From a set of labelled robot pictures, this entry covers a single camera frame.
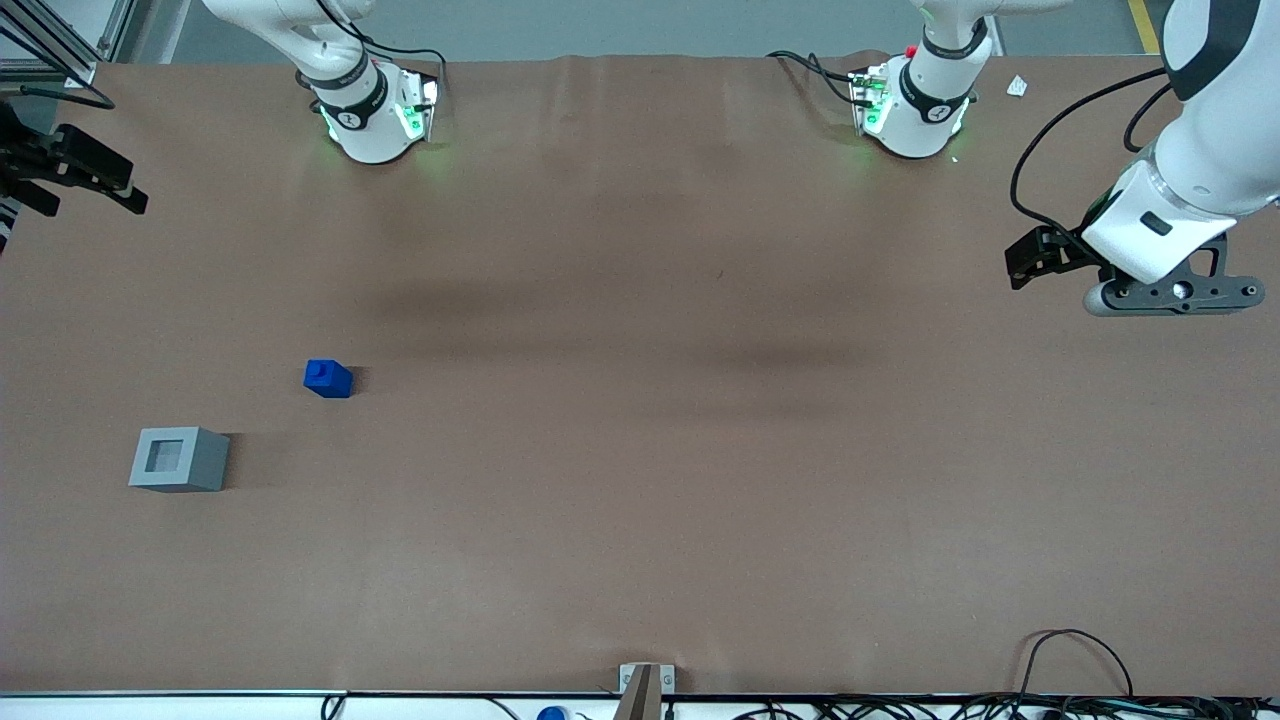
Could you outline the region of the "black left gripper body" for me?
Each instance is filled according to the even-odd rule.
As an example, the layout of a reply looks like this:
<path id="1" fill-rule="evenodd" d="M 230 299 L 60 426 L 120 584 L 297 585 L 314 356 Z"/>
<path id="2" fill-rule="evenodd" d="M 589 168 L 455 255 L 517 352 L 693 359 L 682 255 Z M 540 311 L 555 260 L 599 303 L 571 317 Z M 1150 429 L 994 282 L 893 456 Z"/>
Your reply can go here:
<path id="1" fill-rule="evenodd" d="M 1064 256 L 1068 259 L 1066 272 L 1097 268 L 1101 281 L 1114 278 L 1112 263 L 1102 258 L 1084 238 L 1084 231 L 1089 229 L 1100 219 L 1114 200 L 1114 196 L 1098 196 L 1088 206 L 1080 222 L 1068 232 L 1068 241 L 1064 247 Z"/>

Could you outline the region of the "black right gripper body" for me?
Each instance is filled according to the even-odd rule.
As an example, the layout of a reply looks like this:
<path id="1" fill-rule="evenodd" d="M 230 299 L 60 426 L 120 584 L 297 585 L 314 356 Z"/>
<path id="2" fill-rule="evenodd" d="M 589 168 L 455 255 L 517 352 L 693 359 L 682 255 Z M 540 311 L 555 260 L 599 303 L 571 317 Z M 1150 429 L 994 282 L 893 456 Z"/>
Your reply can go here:
<path id="1" fill-rule="evenodd" d="M 28 127 L 8 100 L 1 102 L 1 187 L 24 181 L 59 182 L 61 161 L 55 156 L 63 132 L 41 133 Z"/>

